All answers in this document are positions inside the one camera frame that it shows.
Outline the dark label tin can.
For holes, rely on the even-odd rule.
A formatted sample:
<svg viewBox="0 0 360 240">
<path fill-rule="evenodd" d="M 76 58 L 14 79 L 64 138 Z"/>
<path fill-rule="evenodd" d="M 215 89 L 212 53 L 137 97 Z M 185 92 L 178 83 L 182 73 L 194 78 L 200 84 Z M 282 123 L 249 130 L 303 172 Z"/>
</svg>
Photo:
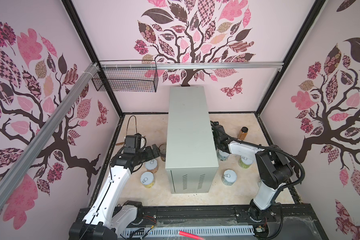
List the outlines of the dark label tin can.
<svg viewBox="0 0 360 240">
<path fill-rule="evenodd" d="M 167 152 L 167 144 L 163 143 L 159 146 L 159 150 L 160 150 L 160 158 L 163 162 L 166 161 L 166 152 Z"/>
</svg>

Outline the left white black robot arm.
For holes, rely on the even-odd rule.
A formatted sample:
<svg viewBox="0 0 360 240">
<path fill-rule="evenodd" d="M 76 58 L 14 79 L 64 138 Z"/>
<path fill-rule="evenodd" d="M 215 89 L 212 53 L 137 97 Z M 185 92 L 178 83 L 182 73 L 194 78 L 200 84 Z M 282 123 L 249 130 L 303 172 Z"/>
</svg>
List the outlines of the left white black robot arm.
<svg viewBox="0 0 360 240">
<path fill-rule="evenodd" d="M 119 197 L 135 166 L 160 156 L 157 145 L 128 151 L 121 148 L 111 159 L 107 181 L 89 209 L 81 209 L 69 230 L 70 240 L 116 240 L 129 224 L 142 219 L 142 203 L 125 203 L 115 213 Z"/>
</svg>

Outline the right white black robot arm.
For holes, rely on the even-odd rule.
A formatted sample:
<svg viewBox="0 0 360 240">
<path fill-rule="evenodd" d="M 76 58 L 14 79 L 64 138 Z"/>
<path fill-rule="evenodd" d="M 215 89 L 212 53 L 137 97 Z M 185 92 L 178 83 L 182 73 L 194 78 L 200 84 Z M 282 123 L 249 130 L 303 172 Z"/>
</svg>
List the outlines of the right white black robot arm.
<svg viewBox="0 0 360 240">
<path fill-rule="evenodd" d="M 300 184 L 305 179 L 303 165 L 276 145 L 267 147 L 245 142 L 228 135 L 219 122 L 210 123 L 220 161 L 225 161 L 230 155 L 236 155 L 244 164 L 257 163 L 260 186 L 250 202 L 248 215 L 254 222 L 262 221 L 275 204 L 280 192 Z"/>
</svg>

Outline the grey metal cabinet counter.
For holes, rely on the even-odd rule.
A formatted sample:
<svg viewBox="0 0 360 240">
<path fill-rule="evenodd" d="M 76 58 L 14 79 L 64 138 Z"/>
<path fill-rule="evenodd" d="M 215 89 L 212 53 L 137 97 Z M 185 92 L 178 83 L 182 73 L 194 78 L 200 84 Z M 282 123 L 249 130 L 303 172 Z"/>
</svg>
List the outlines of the grey metal cabinet counter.
<svg viewBox="0 0 360 240">
<path fill-rule="evenodd" d="M 172 194 L 208 193 L 219 161 L 203 87 L 170 89 L 166 144 Z"/>
</svg>

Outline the orange label can near cabinet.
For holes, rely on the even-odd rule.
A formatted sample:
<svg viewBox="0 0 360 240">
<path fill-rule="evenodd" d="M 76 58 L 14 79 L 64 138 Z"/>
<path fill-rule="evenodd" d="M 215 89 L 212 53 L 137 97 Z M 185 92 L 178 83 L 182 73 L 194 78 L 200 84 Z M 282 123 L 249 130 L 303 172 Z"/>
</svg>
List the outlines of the orange label can near cabinet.
<svg viewBox="0 0 360 240">
<path fill-rule="evenodd" d="M 145 168 L 148 172 L 156 173 L 159 169 L 159 165 L 156 159 L 145 162 Z"/>
</svg>

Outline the white can right of cabinet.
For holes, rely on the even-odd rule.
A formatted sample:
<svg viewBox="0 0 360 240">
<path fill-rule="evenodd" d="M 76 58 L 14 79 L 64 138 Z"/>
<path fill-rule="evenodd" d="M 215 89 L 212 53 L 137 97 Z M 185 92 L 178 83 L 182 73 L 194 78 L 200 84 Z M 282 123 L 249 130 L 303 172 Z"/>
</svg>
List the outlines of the white can right of cabinet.
<svg viewBox="0 0 360 240">
<path fill-rule="evenodd" d="M 229 156 L 230 156 L 230 153 L 226 153 L 226 152 L 224 152 L 224 151 L 221 151 L 221 150 L 217 150 L 217 156 L 218 156 L 218 159 L 220 160 L 220 161 L 226 161 L 228 158 L 229 158 Z"/>
</svg>

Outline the amber jar black lid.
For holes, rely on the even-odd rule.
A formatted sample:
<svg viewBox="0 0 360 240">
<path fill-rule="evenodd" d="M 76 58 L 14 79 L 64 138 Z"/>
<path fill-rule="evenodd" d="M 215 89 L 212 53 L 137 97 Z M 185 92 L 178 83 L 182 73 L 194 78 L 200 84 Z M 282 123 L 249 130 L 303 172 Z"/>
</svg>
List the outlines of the amber jar black lid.
<svg viewBox="0 0 360 240">
<path fill-rule="evenodd" d="M 238 134 L 238 139 L 244 141 L 245 138 L 247 137 L 248 131 L 249 129 L 247 127 L 242 127 Z"/>
</svg>

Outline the yellow label tin can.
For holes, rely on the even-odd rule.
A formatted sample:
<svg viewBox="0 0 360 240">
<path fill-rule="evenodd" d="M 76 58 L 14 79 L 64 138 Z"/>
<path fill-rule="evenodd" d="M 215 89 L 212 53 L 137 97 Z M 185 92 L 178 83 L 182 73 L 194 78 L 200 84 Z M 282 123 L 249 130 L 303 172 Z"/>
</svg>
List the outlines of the yellow label tin can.
<svg viewBox="0 0 360 240">
<path fill-rule="evenodd" d="M 155 184 L 154 174 L 151 172 L 144 172 L 141 175 L 140 182 L 145 188 L 153 187 Z"/>
</svg>

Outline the green label tin can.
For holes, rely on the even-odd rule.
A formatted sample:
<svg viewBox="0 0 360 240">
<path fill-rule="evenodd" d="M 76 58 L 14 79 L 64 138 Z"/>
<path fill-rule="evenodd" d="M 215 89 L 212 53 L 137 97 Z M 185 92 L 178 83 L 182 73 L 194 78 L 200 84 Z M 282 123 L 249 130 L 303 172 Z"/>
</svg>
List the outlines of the green label tin can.
<svg viewBox="0 0 360 240">
<path fill-rule="evenodd" d="M 239 166 L 243 169 L 248 169 L 253 164 L 253 162 L 254 160 L 244 156 L 241 156 L 241 158 L 238 160 Z"/>
</svg>

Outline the front right patterned can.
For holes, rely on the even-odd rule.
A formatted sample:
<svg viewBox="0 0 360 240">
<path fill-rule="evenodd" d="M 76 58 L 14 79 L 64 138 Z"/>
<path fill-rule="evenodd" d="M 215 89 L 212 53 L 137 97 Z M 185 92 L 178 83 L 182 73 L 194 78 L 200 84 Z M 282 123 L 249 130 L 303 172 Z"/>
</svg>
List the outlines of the front right patterned can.
<svg viewBox="0 0 360 240">
<path fill-rule="evenodd" d="M 226 186 L 232 186 L 237 180 L 237 174 L 233 170 L 225 170 L 222 175 L 222 182 Z"/>
</svg>

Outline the pink marker pen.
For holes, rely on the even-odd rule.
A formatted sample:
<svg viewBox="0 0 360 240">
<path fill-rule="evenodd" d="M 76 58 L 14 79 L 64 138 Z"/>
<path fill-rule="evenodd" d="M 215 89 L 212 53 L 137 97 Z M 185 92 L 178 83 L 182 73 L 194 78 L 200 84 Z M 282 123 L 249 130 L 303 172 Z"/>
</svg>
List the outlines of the pink marker pen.
<svg viewBox="0 0 360 240">
<path fill-rule="evenodd" d="M 205 240 L 204 238 L 202 238 L 200 236 L 197 236 L 197 235 L 194 235 L 194 234 L 191 234 L 191 233 L 187 233 L 187 232 L 184 232 L 184 231 L 179 231 L 179 235 L 183 236 L 183 237 L 186 237 L 186 238 L 194 239 L 194 240 Z"/>
</svg>

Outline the horizontal aluminium bar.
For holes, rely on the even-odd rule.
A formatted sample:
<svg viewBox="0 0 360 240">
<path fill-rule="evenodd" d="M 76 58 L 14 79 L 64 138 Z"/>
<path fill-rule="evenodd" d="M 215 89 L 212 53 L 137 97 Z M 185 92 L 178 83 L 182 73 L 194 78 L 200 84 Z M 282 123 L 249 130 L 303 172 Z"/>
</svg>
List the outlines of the horizontal aluminium bar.
<svg viewBox="0 0 360 240">
<path fill-rule="evenodd" d="M 246 63 L 173 63 L 173 64 L 110 64 L 110 63 L 101 63 L 101 66 L 105 69 L 110 68 L 148 68 L 148 69 L 157 69 L 157 70 L 193 70 L 193 69 L 204 69 L 204 70 L 213 70 L 213 69 L 281 69 L 284 63 L 282 62 L 246 62 Z"/>
</svg>

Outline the diagonal aluminium bar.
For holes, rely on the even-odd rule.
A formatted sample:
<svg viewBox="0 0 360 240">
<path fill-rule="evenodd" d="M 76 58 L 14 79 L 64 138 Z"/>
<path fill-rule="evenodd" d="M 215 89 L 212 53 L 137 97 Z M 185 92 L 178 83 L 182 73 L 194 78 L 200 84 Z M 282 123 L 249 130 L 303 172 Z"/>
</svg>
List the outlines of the diagonal aluminium bar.
<svg viewBox="0 0 360 240">
<path fill-rule="evenodd" d="M 25 148 L 18 160 L 11 166 L 8 173 L 2 178 L 0 181 L 0 210 L 28 172 L 39 153 L 52 137 L 58 125 L 63 121 L 63 118 L 67 115 L 70 107 L 73 106 L 82 90 L 92 79 L 93 75 L 97 73 L 99 66 L 100 65 L 98 63 L 91 63 L 86 68 L 79 77 L 77 83 L 71 88 L 71 91 L 43 125 L 40 132 Z"/>
</svg>

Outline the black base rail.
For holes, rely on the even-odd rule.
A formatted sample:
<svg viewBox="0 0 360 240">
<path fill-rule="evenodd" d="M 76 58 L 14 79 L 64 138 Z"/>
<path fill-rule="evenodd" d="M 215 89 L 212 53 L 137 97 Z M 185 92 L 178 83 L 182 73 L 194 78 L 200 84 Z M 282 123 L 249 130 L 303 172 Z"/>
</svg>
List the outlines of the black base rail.
<svg viewBox="0 0 360 240">
<path fill-rule="evenodd" d="M 205 240 L 325 240 L 325 233 L 309 204 L 274 204 L 266 217 L 254 222 L 248 215 L 249 205 L 144 207 L 142 219 L 127 228 L 252 226 L 254 236 L 206 237 Z M 117 240 L 133 239 L 121 236 Z M 186 237 L 148 238 L 145 240 L 193 240 Z"/>
</svg>

